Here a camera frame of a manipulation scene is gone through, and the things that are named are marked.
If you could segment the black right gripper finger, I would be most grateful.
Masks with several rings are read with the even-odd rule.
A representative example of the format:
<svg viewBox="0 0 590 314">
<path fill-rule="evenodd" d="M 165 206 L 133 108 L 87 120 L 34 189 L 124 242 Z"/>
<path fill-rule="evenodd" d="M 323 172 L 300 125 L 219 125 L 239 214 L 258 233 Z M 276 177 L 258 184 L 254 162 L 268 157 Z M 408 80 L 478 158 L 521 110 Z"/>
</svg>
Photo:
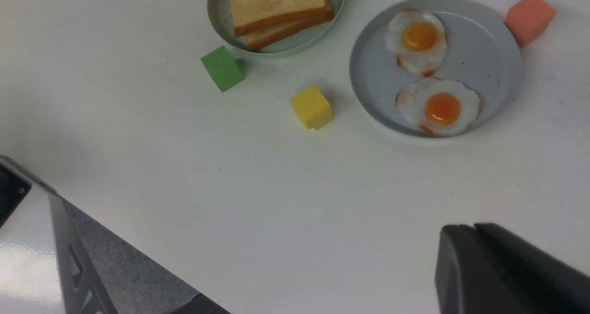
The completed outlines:
<svg viewBox="0 0 590 314">
<path fill-rule="evenodd" d="M 587 314 L 589 276 L 494 223 L 440 230 L 442 314 Z"/>
</svg>

